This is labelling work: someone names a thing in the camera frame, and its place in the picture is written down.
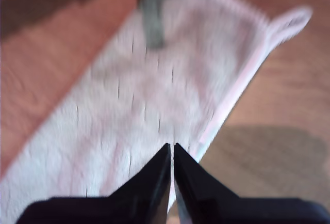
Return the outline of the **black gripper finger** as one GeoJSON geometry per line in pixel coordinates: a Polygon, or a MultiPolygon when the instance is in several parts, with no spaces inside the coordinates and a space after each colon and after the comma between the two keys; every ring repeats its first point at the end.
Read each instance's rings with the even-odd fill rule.
{"type": "Polygon", "coordinates": [[[165,223],[171,184],[168,143],[107,197],[53,197],[30,204],[18,223],[165,223]]]}
{"type": "Polygon", "coordinates": [[[193,223],[329,223],[329,212],[312,201],[238,196],[178,143],[174,177],[193,223]]]}

